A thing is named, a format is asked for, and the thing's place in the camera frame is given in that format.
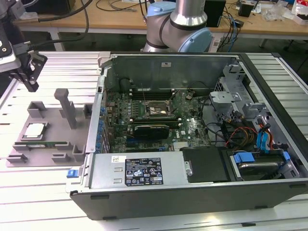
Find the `computer case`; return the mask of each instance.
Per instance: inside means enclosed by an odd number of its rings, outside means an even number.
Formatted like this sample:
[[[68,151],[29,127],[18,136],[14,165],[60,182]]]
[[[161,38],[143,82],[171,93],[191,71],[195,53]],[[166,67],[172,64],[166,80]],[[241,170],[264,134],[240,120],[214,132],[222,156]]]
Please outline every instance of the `computer case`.
[[[207,15],[207,27],[219,27],[226,0],[206,0],[204,12]]]

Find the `processor chip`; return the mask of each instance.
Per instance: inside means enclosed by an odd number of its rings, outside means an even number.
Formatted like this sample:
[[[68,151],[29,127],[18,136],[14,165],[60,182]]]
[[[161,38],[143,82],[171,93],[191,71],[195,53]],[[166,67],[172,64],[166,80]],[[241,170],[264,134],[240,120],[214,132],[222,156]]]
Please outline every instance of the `processor chip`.
[[[27,130],[24,134],[24,138],[37,138],[39,137],[43,130],[45,125],[42,123],[35,123],[35,124],[29,124],[27,127]]]

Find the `wooden table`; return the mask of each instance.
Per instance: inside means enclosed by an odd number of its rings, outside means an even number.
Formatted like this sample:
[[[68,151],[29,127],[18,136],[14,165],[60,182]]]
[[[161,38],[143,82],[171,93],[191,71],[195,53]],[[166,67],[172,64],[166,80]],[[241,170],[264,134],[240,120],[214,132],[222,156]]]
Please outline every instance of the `wooden table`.
[[[139,6],[133,7],[136,12],[107,12],[96,8],[94,0],[87,8],[90,29],[89,33],[115,33],[115,34],[146,34],[146,25],[142,20]],[[308,39],[308,26],[298,25],[296,22],[285,19],[284,21],[266,22],[261,14],[250,14],[250,17],[240,17],[233,7],[229,7],[234,0],[227,0],[229,13],[235,19],[244,22],[239,37],[242,38],[262,38],[262,39]],[[133,5],[132,3],[117,2],[115,6],[124,8]],[[75,8],[79,8],[81,3],[77,0]],[[99,6],[104,9],[112,9],[107,0],[102,0]],[[83,32],[85,30],[85,15],[80,12],[66,19],[51,22],[16,22],[23,31],[47,31],[51,34],[52,39],[59,39],[60,32]],[[229,31],[229,22],[222,19],[220,26],[211,27],[213,40],[210,46],[211,52],[216,52],[219,42]],[[64,51],[62,44],[55,44],[57,51]]]

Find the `gray 3d-printed holder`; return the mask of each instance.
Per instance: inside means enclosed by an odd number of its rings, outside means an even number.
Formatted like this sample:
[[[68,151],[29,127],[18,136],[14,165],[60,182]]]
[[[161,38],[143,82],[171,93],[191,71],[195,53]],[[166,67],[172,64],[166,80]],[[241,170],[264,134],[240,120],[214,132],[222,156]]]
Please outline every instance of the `gray 3d-printed holder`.
[[[46,108],[31,102],[29,117],[7,157],[8,167],[79,166],[85,159],[92,104],[75,108],[68,90],[57,89],[55,98],[62,108]],[[30,124],[44,124],[38,138],[26,138]]]

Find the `black plastic cover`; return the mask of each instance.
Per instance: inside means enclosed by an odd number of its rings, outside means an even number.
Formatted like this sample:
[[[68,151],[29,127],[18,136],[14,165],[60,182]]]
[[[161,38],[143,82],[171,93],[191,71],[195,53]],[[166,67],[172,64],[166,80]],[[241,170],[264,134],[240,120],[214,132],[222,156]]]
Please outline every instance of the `black plastic cover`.
[[[227,182],[230,176],[221,148],[215,146],[183,148],[184,161],[190,162],[189,183]]]

